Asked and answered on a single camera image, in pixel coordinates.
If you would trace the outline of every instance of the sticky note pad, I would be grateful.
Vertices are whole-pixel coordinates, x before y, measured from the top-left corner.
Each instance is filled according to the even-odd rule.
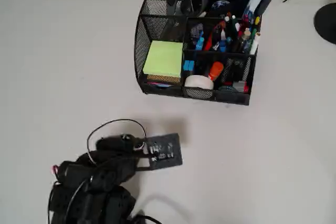
[[[182,62],[180,42],[152,41],[143,72],[159,76],[180,77]]]

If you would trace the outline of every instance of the robotic arm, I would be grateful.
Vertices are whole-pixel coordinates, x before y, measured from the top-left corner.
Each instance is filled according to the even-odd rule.
[[[111,136],[100,139],[96,149],[58,167],[48,204],[48,218],[54,212],[51,223],[133,224],[145,223],[144,219],[159,223],[147,216],[132,219],[135,199],[120,184],[136,172],[182,165],[179,135]],[[138,167],[140,158],[148,158],[150,166]]]

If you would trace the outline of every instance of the lamp base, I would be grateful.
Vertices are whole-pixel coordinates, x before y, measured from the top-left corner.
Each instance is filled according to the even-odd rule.
[[[314,26],[323,39],[336,45],[336,3],[325,5],[317,11]]]

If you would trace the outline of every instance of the white table surface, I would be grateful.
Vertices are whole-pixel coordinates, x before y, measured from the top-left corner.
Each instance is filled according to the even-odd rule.
[[[46,223],[51,166],[92,129],[137,119],[178,132],[183,166],[136,175],[134,211],[164,224],[336,221],[336,47],[322,5],[274,3],[263,18],[250,106],[145,95],[133,43],[142,0],[0,0],[1,223]],[[97,134],[129,132],[118,124]]]

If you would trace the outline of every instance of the white tape roll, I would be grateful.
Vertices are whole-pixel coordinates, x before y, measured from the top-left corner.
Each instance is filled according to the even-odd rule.
[[[188,76],[187,79],[185,79],[184,86],[189,88],[213,89],[214,82],[205,76]]]

